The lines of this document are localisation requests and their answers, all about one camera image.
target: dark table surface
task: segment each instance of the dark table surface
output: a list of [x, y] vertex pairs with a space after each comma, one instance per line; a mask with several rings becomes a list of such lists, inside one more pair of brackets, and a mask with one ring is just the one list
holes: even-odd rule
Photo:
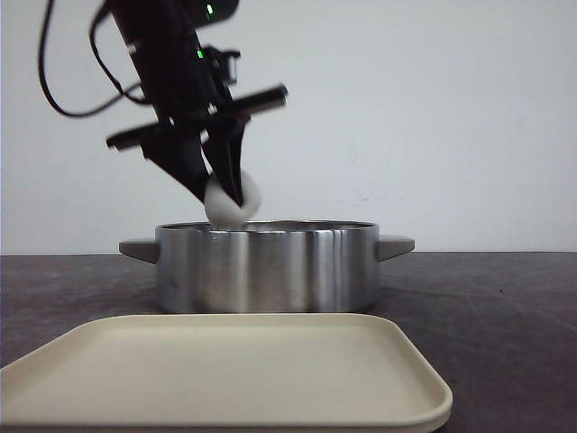
[[[159, 312], [152, 265], [5, 256], [1, 364], [89, 320]], [[439, 432], [577, 432], [577, 253], [411, 253], [381, 265], [368, 313], [453, 389]]]

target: tray rim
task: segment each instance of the tray rim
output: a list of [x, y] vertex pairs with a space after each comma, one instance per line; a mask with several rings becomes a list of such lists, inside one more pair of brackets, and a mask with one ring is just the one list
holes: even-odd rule
[[[410, 428], [411, 426], [424, 426], [424, 425], [436, 425], [438, 426], [435, 428], [439, 428], [445, 424], [445, 422], [451, 416], [451, 409], [453, 406], [453, 392], [449, 385], [445, 382], [445, 380], [441, 377], [441, 375], [435, 370], [435, 368], [428, 362], [428, 360], [420, 353], [417, 347], [413, 344], [413, 342], [407, 337], [407, 335], [403, 332], [403, 330], [392, 320], [387, 318], [382, 318], [379, 316], [373, 316], [371, 314], [363, 314], [363, 313], [224, 313], [224, 314], [128, 314], [128, 315], [120, 315], [120, 316], [112, 316], [108, 318], [98, 318], [94, 320], [90, 320], [85, 322], [81, 325], [73, 327], [70, 331], [65, 332], [64, 334], [57, 336], [56, 338], [52, 339], [48, 343], [41, 345], [40, 347], [32, 350], [30, 353], [23, 355], [22, 357], [12, 361], [10, 364], [5, 365], [2, 369], [0, 369], [0, 400], [3, 397], [2, 389], [4, 388], [4, 375], [5, 372], [11, 371], [14, 368], [18, 368], [23, 362], [36, 356], [39, 352], [45, 351], [49, 347], [54, 347], [55, 345], [60, 345], [62, 340], [69, 339], [72, 337], [72, 334], [78, 333], [86, 333], [90, 331], [99, 331], [102, 330], [101, 326], [106, 326], [110, 322], [131, 322], [133, 320], [169, 320], [169, 321], [183, 321], [183, 320], [248, 320], [250, 318], [282, 318], [284, 319], [295, 319], [298, 318], [356, 318], [360, 321], [374, 321], [378, 322], [380, 326], [391, 327], [395, 332], [398, 333], [400, 338], [403, 340], [403, 343], [408, 347], [411, 354], [416, 356], [421, 363], [421, 365], [426, 368], [427, 373], [429, 373], [434, 379], [435, 382], [441, 386], [443, 390], [443, 401], [437, 407], [427, 412], [423, 412], [418, 416], [407, 417], [405, 419], [391, 419], [387, 420], [386, 423], [378, 422], [378, 421], [367, 421], [367, 422], [326, 422], [326, 421], [316, 421], [316, 422], [306, 422], [306, 423], [298, 423], [298, 422], [291, 422], [291, 423], [283, 423], [283, 424], [270, 424], [270, 423], [262, 423], [255, 425], [254, 423], [245, 423], [245, 422], [238, 422], [232, 425], [223, 424], [223, 423], [197, 423], [197, 424], [189, 424], [186, 425], [188, 428]], [[220, 324], [219, 326], [230, 326], [230, 324]], [[25, 424], [5, 424], [4, 421], [0, 418], [0, 426], [25, 426]], [[74, 424], [66, 424], [65, 426], [74, 426]], [[144, 427], [143, 424], [127, 424], [127, 427]], [[159, 426], [154, 426], [156, 428], [175, 428], [181, 426], [180, 424], [162, 424]], [[98, 425], [98, 427], [105, 427], [105, 424]]]

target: white ball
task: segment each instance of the white ball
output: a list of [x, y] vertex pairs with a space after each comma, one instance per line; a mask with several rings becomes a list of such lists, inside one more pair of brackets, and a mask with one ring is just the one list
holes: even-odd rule
[[247, 222], [261, 206], [261, 192], [252, 177], [241, 171], [244, 203], [239, 207], [228, 197], [213, 173], [205, 189], [205, 213], [213, 228], [231, 230]]

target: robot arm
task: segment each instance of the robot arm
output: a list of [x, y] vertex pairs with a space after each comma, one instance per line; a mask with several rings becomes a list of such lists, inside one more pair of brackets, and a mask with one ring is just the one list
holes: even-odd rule
[[[231, 97], [228, 86], [236, 82], [240, 52], [202, 46], [196, 28], [229, 18], [237, 6], [238, 0], [105, 0], [96, 19], [114, 17], [144, 99], [158, 117], [154, 124], [108, 137], [108, 146], [122, 150], [140, 145], [145, 158], [200, 201], [208, 181], [204, 152], [223, 190], [241, 207], [244, 127], [252, 114], [284, 106], [287, 90], [278, 86]], [[202, 142], [204, 132], [208, 139]]]

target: pot handle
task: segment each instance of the pot handle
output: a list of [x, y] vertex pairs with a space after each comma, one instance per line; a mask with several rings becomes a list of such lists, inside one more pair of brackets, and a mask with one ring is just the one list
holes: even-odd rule
[[133, 259], [156, 264], [160, 256], [160, 246], [154, 239], [122, 241], [118, 244], [118, 251]]
[[415, 239], [397, 235], [381, 235], [377, 249], [377, 260], [384, 262], [398, 255], [410, 253], [414, 249]]

